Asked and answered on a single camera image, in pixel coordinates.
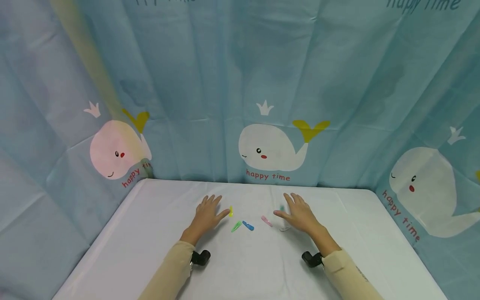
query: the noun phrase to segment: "white crown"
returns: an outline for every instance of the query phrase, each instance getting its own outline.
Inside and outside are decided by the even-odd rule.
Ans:
[[[267,105],[267,100],[265,100],[263,105],[260,105],[260,103],[257,103],[257,106],[260,109],[260,114],[262,116],[268,116],[268,114],[270,113],[270,110],[274,107],[273,105],[268,106]]]
[[[90,108],[86,108],[84,109],[84,111],[92,114],[92,116],[94,116],[95,118],[100,117],[100,109],[98,108],[98,103],[95,105],[93,105],[93,103],[90,101],[88,103],[90,103]]]
[[[460,131],[462,131],[462,129],[463,129],[463,127],[460,128],[459,130],[456,130],[455,128],[450,127],[450,131],[451,131],[452,135],[448,139],[447,143],[449,143],[450,145],[453,145],[457,141],[465,140],[466,137],[463,136],[463,135],[460,135]]]

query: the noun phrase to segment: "left hand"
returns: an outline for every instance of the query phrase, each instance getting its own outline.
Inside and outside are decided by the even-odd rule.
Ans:
[[[230,209],[226,209],[220,214],[216,215],[216,207],[221,199],[222,196],[215,198],[215,195],[204,197],[202,203],[197,206],[197,211],[192,223],[183,232],[182,237],[180,238],[181,241],[195,246],[198,240],[206,232],[214,229],[223,218],[228,216]]]

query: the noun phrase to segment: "blue curtain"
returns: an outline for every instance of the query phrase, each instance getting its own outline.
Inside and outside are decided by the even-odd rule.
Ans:
[[[479,11],[3,1],[0,299],[50,299],[147,177],[376,191],[447,297],[476,298]]]

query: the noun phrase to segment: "sleeve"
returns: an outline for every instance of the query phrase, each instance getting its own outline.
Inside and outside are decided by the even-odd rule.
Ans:
[[[323,259],[325,273],[343,300],[383,300],[345,250]]]
[[[174,300],[190,277],[190,260],[195,247],[178,241],[165,256],[138,300]]]

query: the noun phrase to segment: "white table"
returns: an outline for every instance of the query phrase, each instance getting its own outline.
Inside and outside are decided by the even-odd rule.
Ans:
[[[337,242],[386,300],[445,300],[445,295],[393,222],[367,190],[284,187],[169,180],[139,182],[115,212],[54,300],[136,300],[170,247],[190,224],[204,195],[223,195],[220,209],[233,206],[197,251],[208,265],[194,268],[182,300],[340,299],[321,267],[309,269],[304,251],[314,244],[272,211],[283,192],[300,194]],[[271,228],[261,220],[266,216]],[[255,226],[254,231],[239,220]]]

